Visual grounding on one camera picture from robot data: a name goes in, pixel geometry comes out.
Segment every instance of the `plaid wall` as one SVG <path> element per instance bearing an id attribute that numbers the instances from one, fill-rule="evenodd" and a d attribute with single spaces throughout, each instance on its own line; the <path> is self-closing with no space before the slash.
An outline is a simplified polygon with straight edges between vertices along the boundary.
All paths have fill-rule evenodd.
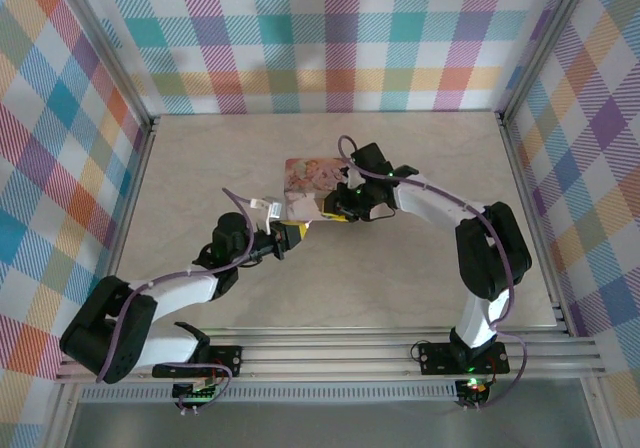
<path id="1" fill-rule="evenodd" d="M 640 0 L 581 0 L 514 137 L 562 289 L 640 435 Z"/>
<path id="2" fill-rule="evenodd" d="M 538 18 L 538 22 L 536 23 L 535 28 L 533 29 L 533 31 L 531 31 L 531 34 L 529 35 L 527 44 L 525 45 L 524 50 L 522 51 L 522 54 L 518 59 L 518 64 L 516 65 L 515 69 L 513 70 L 513 73 L 511 74 L 511 77 L 509 78 L 507 87 L 502 93 L 502 96 L 500 97 L 500 101 L 498 102 L 495 111 L 500 113 L 504 112 L 505 108 L 507 107 L 507 103 L 509 103 L 509 100 L 513 95 L 513 91 L 515 90 L 518 82 L 522 78 L 522 74 L 525 68 L 527 67 L 527 65 L 529 65 L 529 62 L 532 60 L 533 55 L 536 51 L 536 48 L 540 44 L 540 40 L 544 35 L 544 33 L 546 32 L 553 18 L 554 11 L 556 10 L 556 8 L 558 7 L 561 1 L 562 0 L 547 0 L 547 3 L 544 9 L 542 10 L 542 13 L 540 14 L 540 18 Z"/>
<path id="3" fill-rule="evenodd" d="M 0 446 L 34 446 L 142 131 L 64 0 L 0 0 Z"/>
<path id="4" fill-rule="evenodd" d="M 172 114 L 491 109 L 544 1 L 90 0 Z"/>

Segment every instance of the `card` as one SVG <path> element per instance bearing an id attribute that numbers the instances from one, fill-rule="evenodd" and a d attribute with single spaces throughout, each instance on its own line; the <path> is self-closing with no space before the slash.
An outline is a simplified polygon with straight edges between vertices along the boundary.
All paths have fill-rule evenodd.
<path id="1" fill-rule="evenodd" d="M 322 204 L 329 193 L 344 181 L 340 158 L 290 158 L 285 162 L 284 198 L 287 219 L 328 220 Z"/>

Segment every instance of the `cable connector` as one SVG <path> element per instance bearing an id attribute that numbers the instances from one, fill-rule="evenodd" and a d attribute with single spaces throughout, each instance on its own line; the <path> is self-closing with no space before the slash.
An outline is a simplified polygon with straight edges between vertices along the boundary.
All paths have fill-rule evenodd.
<path id="1" fill-rule="evenodd" d="M 267 235 L 270 235 L 271 220 L 280 219 L 282 214 L 282 202 L 270 197 L 262 199 L 252 198 L 249 206 L 262 212 L 262 216 L 258 221 L 258 228 L 263 229 Z"/>
<path id="2" fill-rule="evenodd" d="M 193 390 L 194 393 L 201 391 L 201 390 L 206 390 L 207 388 L 209 388 L 210 386 L 213 386 L 216 384 L 216 377 L 215 376 L 210 376 L 209 378 L 204 378 L 201 380 L 196 381 L 193 384 L 193 387 L 191 388 Z"/>

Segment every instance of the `beige floor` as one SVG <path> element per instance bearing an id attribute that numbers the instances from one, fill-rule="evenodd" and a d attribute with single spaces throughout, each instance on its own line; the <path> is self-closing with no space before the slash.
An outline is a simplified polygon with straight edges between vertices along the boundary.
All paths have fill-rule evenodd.
<path id="1" fill-rule="evenodd" d="M 245 197 L 281 196 L 284 160 L 337 156 L 342 133 L 360 145 L 377 142 L 394 166 L 412 165 L 467 199 L 508 203 L 533 251 L 492 114 L 167 116 L 119 275 L 132 280 L 184 269 L 210 241 L 217 218 L 235 209 L 222 187 Z M 509 326 L 554 324 L 533 255 Z M 375 224 L 314 223 L 284 261 L 241 270 L 223 298 L 171 319 L 199 327 L 449 326 L 466 298 L 453 233 L 399 213 Z"/>

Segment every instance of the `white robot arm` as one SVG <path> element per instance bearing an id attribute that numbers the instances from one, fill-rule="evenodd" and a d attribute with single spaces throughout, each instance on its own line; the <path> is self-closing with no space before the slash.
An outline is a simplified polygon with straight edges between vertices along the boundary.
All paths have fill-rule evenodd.
<path id="1" fill-rule="evenodd" d="M 451 331 L 450 351 L 461 367 L 470 366 L 493 344 L 495 320 L 509 302 L 508 277 L 493 244 L 495 240 L 490 239 L 474 213 L 483 213 L 493 225 L 493 233 L 499 236 L 507 253 L 515 284 L 531 267 L 531 257 L 513 213 L 503 203 L 487 207 L 460 200 L 435 187 L 411 167 L 394 170 L 373 143 L 356 150 L 351 159 L 357 171 L 353 167 L 345 170 L 348 182 L 339 183 L 327 197 L 325 213 L 345 221 L 370 221 L 371 209 L 385 203 L 455 235 L 461 278 L 470 293 L 462 318 Z M 392 174 L 393 178 L 360 173 Z M 427 185 L 433 189 L 424 189 Z M 62 350 L 94 373 L 101 373 L 107 383 L 117 382 L 142 366 L 213 362 L 204 334 L 185 323 L 158 327 L 153 322 L 185 306 L 224 295 L 238 279 L 237 268 L 213 275 L 202 271 L 202 267 L 225 267 L 245 249 L 252 262 L 267 254 L 282 259 L 284 252 L 302 240 L 307 226 L 273 222 L 270 233 L 259 230 L 251 237 L 249 247 L 245 218 L 239 213 L 224 214 L 213 232 L 213 242 L 194 261 L 198 266 L 181 276 L 168 276 L 166 281 L 154 284 L 126 283 L 113 276 L 101 280 L 62 336 Z M 144 293 L 136 295 L 142 285 Z M 124 300 L 129 297 L 134 301 L 123 313 Z M 114 329 L 115 319 L 119 320 L 120 330 L 117 326 Z M 115 347 L 111 356 L 110 347 Z"/>

